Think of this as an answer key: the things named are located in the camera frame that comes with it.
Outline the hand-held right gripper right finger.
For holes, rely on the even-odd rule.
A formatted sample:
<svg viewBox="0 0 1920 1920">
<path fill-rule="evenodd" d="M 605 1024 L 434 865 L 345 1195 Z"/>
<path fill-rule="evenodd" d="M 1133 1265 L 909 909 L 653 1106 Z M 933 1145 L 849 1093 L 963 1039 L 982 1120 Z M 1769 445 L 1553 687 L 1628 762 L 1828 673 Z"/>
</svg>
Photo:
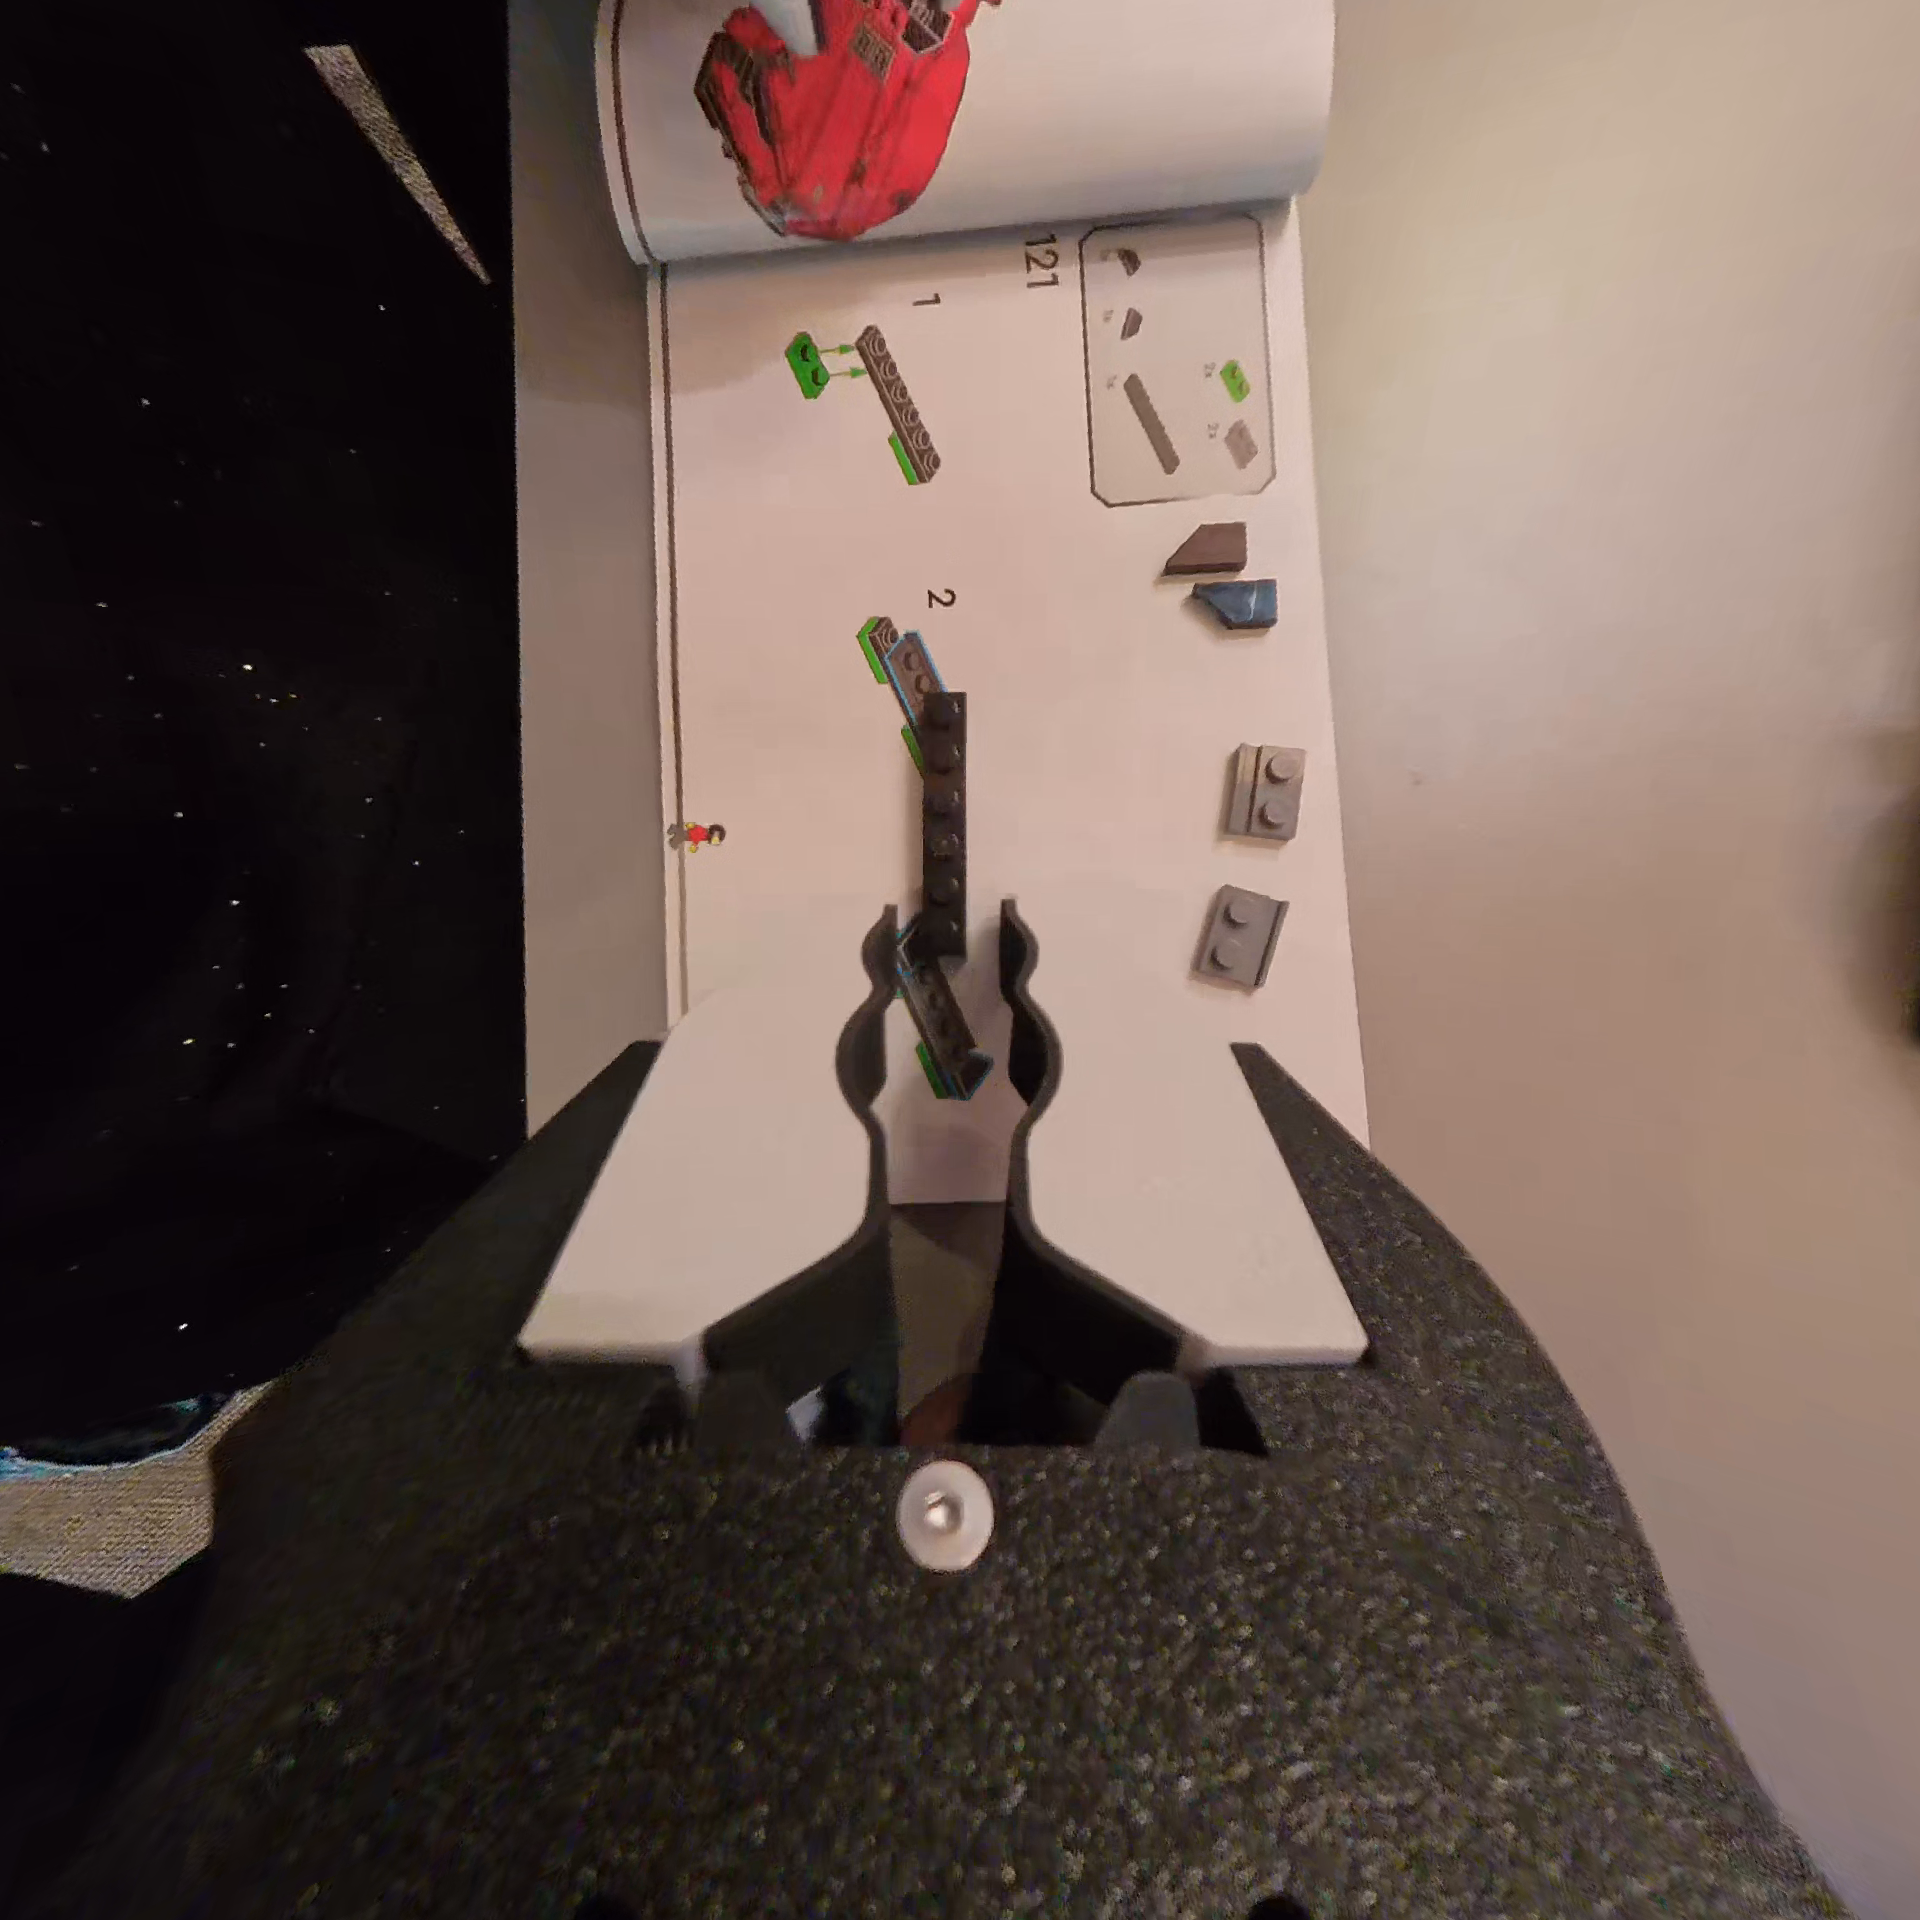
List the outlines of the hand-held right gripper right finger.
<svg viewBox="0 0 1920 1920">
<path fill-rule="evenodd" d="M 1354 1366 L 1365 1332 L 1246 1074 L 1276 1064 L 1135 934 L 1103 897 L 1002 902 L 1009 1339 L 1060 1376 Z"/>
</svg>

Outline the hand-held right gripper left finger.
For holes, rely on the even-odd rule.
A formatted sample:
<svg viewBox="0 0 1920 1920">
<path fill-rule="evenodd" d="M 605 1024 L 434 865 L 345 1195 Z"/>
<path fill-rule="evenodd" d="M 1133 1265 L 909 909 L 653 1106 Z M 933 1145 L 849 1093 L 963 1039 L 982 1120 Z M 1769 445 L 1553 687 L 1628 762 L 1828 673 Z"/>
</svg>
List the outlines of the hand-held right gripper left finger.
<svg viewBox="0 0 1920 1920">
<path fill-rule="evenodd" d="M 884 1083 L 895 909 L 780 916 L 659 1046 L 520 1332 L 542 1364 L 825 1382 L 888 1320 Z"/>
</svg>

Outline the grey lego plate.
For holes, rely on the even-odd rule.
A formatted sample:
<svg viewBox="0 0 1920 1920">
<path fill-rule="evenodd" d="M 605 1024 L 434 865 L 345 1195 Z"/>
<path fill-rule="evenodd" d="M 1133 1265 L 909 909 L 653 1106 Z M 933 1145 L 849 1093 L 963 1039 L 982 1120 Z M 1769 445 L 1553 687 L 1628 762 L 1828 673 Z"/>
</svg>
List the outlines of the grey lego plate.
<svg viewBox="0 0 1920 1920">
<path fill-rule="evenodd" d="M 1282 846 L 1302 826 L 1308 753 L 1302 747 L 1253 744 L 1234 747 L 1219 834 L 1230 842 Z"/>
<path fill-rule="evenodd" d="M 1192 976 L 1208 988 L 1257 994 L 1273 970 L 1284 921 L 1284 900 L 1224 884 L 1205 912 Z"/>
</svg>

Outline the black long lego plate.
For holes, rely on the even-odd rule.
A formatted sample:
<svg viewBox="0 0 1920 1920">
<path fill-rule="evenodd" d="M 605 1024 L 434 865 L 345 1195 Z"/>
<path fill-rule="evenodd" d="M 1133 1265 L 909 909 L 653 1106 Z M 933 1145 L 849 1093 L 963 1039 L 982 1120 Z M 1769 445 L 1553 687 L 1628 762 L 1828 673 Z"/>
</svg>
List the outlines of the black long lego plate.
<svg viewBox="0 0 1920 1920">
<path fill-rule="evenodd" d="M 930 692 L 916 729 L 923 756 L 919 957 L 958 963 L 970 945 L 970 709 L 960 692 Z"/>
</svg>

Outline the white lego instruction booklet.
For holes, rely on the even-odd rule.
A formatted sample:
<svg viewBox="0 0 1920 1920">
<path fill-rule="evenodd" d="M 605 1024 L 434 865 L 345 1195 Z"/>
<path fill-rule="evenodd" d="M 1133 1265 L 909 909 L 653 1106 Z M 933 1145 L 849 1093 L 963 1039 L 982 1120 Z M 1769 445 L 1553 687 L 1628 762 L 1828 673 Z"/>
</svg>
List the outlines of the white lego instruction booklet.
<svg viewBox="0 0 1920 1920">
<path fill-rule="evenodd" d="M 1335 3 L 608 3 L 599 127 L 650 271 L 669 1034 L 780 916 L 923 912 L 919 718 L 970 709 L 970 945 L 998 1061 L 939 1100 L 895 1008 L 900 1201 L 987 1201 L 1017 1096 L 1002 900 L 1103 897 L 1192 976 L 1224 884 L 1288 902 L 1219 995 L 1368 1129 L 1310 451 L 1302 195 Z M 1240 575 L 1164 582 L 1202 524 Z M 1225 633 L 1196 582 L 1273 579 Z M 1302 826 L 1230 842 L 1234 747 L 1308 753 Z"/>
</svg>

